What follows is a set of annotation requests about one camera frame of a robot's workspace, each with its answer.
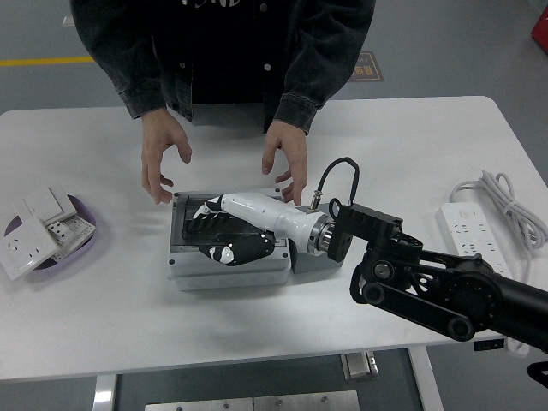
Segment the person's left hand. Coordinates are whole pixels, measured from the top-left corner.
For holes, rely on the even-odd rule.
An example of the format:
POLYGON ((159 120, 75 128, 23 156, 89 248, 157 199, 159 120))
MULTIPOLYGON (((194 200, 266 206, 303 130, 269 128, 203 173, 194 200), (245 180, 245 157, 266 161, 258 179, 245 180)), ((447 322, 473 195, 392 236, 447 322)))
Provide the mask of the person's left hand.
POLYGON ((274 120, 267 130, 262 157, 262 173, 268 175, 274 166, 277 150, 286 157, 288 169, 275 179, 276 183, 287 182, 282 190, 285 202, 301 205, 303 189, 307 185, 307 135, 296 126, 274 120))

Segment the person's right hand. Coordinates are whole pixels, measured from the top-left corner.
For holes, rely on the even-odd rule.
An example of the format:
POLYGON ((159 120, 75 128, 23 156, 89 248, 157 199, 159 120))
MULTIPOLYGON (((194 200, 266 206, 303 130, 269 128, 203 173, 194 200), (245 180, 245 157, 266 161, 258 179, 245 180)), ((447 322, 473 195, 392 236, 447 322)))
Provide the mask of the person's right hand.
POLYGON ((143 138, 141 147, 141 185, 151 195, 154 204, 169 204, 174 182, 162 174, 161 165, 166 150, 174 146, 181 161, 188 164, 192 149, 182 125, 167 109, 157 109, 141 116, 143 138))

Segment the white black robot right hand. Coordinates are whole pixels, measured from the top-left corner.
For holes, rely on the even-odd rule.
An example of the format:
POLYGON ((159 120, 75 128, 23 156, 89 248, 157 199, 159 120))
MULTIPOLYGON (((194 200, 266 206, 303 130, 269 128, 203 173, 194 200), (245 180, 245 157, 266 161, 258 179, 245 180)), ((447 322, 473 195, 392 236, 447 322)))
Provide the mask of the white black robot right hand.
POLYGON ((300 253, 318 256, 325 251, 322 240, 330 219, 320 211, 305 213, 260 193, 223 194, 207 200, 193 219, 229 214, 260 230, 225 245, 202 245, 199 251, 227 266, 244 265, 271 255, 277 239, 291 240, 300 253))

